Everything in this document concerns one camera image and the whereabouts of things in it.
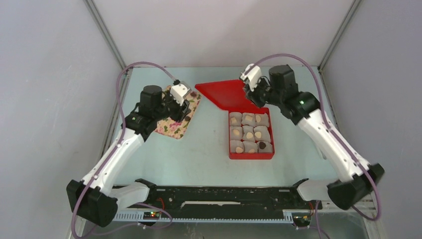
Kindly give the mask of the floral tray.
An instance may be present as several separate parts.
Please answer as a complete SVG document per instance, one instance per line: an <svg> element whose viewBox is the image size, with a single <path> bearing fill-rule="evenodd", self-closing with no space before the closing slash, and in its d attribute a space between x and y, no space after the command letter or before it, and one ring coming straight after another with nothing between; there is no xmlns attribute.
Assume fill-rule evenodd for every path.
<svg viewBox="0 0 422 239"><path fill-rule="evenodd" d="M189 109L191 111L187 114L187 116L185 116L181 122L176 122L171 118L163 119L157 123L155 132L174 139L182 139L186 134L188 126L195 115L201 99L202 95L198 91L194 90L190 92L187 96L187 100L190 103Z"/></svg>

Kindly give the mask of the red box lid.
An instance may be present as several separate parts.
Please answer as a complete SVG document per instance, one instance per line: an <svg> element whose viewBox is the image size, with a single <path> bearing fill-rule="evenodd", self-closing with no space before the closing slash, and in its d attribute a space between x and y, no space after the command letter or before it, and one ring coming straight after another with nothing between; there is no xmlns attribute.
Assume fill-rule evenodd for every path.
<svg viewBox="0 0 422 239"><path fill-rule="evenodd" d="M221 110L226 111L258 111L246 98L241 80L225 80L196 84L195 88Z"/></svg>

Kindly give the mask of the red chocolate box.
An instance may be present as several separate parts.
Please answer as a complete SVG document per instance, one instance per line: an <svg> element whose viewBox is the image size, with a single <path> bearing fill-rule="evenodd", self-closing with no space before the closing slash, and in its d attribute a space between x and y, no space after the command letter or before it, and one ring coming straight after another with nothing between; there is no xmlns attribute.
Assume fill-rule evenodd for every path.
<svg viewBox="0 0 422 239"><path fill-rule="evenodd" d="M230 119L236 118L237 125L231 125ZM275 154L275 145L268 108L259 108L254 112L228 111L229 153L230 159L270 160ZM260 150L258 142L267 144Z"/></svg>

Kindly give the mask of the metal tongs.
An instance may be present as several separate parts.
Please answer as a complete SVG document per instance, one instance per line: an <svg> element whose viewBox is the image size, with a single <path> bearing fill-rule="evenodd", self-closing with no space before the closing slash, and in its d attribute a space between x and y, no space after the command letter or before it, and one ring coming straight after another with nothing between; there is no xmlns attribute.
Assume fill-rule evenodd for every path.
<svg viewBox="0 0 422 239"><path fill-rule="evenodd" d="M319 154L319 156L322 158L322 159L324 159L324 160L326 160L327 159L327 157L325 156L325 154L323 153L323 151L317 146L316 147L317 148L317 152L318 152L318 154Z"/></svg>

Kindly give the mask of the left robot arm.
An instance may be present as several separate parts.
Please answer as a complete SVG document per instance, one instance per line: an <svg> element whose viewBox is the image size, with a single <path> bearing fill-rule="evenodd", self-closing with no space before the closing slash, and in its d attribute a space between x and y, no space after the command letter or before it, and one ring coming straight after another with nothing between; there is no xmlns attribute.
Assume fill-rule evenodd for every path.
<svg viewBox="0 0 422 239"><path fill-rule="evenodd" d="M80 181L71 180L66 191L74 216L82 217L99 227L109 225L117 212L141 203L152 207L157 193L153 183L136 180L114 188L114 183L132 154L140 148L157 128L157 123L170 118L181 122L190 113L187 97L191 88L176 82L168 91L156 85L144 87L140 101L123 119L116 140L96 166Z"/></svg>

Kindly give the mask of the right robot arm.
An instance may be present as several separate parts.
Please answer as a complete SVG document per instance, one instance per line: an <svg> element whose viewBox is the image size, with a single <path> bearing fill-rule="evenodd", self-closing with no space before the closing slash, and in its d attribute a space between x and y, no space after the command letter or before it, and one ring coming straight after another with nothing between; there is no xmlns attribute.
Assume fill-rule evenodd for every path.
<svg viewBox="0 0 422 239"><path fill-rule="evenodd" d="M305 132L325 156L337 179L333 182L306 180L289 195L295 208L304 207L311 200L331 200L343 210L353 208L373 192L384 176L379 164L371 164L358 154L335 126L328 120L319 100L310 92L299 90L294 70L289 65L270 68L269 77L262 75L259 66L250 64L240 74L246 98L255 106L277 106L281 114Z"/></svg>

